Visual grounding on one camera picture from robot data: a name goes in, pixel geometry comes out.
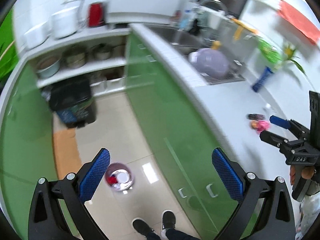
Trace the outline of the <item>black shoe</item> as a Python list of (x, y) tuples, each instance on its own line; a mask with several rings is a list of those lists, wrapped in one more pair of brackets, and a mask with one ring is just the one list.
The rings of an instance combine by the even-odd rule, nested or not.
[(175, 229), (176, 217), (171, 210), (164, 210), (162, 213), (162, 232), (166, 233), (169, 229)]
[(135, 218), (132, 221), (133, 228), (144, 237), (147, 237), (148, 234), (153, 233), (154, 230), (141, 218)]

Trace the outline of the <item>curved chrome faucet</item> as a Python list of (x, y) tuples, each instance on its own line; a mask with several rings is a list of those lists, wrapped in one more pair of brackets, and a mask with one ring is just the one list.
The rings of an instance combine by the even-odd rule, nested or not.
[(219, 9), (223, 11), (223, 16), (228, 15), (227, 7), (220, 0), (199, 0), (199, 5), (209, 7), (211, 9)]

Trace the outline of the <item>white round plastic lid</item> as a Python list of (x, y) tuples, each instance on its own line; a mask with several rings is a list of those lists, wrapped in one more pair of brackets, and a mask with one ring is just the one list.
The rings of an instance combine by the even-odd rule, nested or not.
[(127, 183), (130, 180), (130, 175), (127, 171), (121, 170), (116, 174), (119, 183)]

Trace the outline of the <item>stainless steel sink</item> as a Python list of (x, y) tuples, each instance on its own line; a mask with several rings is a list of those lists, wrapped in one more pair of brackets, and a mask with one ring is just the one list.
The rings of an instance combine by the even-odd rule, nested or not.
[(244, 62), (227, 48), (208, 48), (194, 35), (182, 29), (159, 24), (147, 24), (147, 28), (168, 42), (205, 79), (208, 85), (241, 82)]

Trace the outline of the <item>pale green bowl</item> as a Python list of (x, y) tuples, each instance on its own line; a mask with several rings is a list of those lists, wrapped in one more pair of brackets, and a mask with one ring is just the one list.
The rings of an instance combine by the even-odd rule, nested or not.
[(55, 75), (60, 69), (61, 56), (52, 55), (40, 60), (35, 67), (36, 75), (40, 79), (47, 79)]

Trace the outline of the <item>black floral tube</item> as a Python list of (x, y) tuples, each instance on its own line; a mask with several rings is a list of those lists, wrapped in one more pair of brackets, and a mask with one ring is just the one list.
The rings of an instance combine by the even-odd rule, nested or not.
[(249, 120), (256, 120), (256, 121), (265, 120), (265, 116), (262, 114), (247, 114), (247, 118)]

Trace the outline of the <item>left black shoe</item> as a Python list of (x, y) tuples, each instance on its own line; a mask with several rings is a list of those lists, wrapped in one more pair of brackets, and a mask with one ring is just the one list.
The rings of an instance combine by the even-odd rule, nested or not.
[(144, 237), (147, 237), (148, 234), (153, 233), (154, 230), (141, 218), (135, 218), (132, 221), (133, 228)]

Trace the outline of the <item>yellow sponge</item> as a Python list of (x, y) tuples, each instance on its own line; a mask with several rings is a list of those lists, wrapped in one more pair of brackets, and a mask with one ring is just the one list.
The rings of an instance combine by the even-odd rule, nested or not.
[(219, 50), (220, 47), (221, 47), (220, 41), (216, 40), (212, 42), (212, 46), (211, 46), (212, 50)]

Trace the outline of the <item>red cloth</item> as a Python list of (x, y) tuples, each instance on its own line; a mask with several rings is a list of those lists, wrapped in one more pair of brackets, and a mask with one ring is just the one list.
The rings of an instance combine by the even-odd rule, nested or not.
[(118, 183), (117, 178), (115, 176), (107, 177), (106, 181), (110, 186), (113, 186)]

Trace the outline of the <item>clear plastic bottle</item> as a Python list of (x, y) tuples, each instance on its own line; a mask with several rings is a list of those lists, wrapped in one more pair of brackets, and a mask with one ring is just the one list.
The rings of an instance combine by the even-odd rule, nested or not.
[(272, 106), (267, 103), (264, 107), (263, 107), (264, 111), (266, 114), (268, 115), (272, 115), (274, 113)]

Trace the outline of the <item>black floor trash bin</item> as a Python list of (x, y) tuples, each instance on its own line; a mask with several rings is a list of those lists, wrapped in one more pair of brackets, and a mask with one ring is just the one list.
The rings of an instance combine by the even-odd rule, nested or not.
[(83, 75), (53, 84), (49, 107), (67, 128), (84, 127), (97, 119), (89, 79)]

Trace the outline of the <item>pink paper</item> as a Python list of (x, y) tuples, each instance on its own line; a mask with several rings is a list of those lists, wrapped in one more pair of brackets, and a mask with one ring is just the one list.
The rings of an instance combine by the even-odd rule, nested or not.
[(270, 123), (266, 120), (259, 120), (255, 123), (255, 130), (258, 133), (261, 133), (263, 131), (267, 131), (270, 128)]

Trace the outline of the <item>purple plastic basin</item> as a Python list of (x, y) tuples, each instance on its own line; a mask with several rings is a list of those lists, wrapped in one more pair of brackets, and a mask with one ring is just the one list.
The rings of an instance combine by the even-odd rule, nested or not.
[(224, 79), (230, 69), (227, 57), (218, 50), (202, 48), (188, 55), (188, 61), (200, 73), (214, 79)]

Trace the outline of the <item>pink trash bin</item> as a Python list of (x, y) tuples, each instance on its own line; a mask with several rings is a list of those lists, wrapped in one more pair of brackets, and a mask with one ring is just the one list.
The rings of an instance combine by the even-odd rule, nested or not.
[(111, 163), (105, 173), (108, 186), (114, 191), (128, 190), (134, 184), (134, 175), (130, 168), (119, 162)]

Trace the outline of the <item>steel pot on shelf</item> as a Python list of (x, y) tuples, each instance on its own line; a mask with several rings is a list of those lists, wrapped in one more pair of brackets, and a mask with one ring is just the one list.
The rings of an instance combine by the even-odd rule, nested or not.
[(77, 69), (87, 63), (87, 52), (82, 48), (71, 48), (63, 53), (62, 58), (67, 68)]

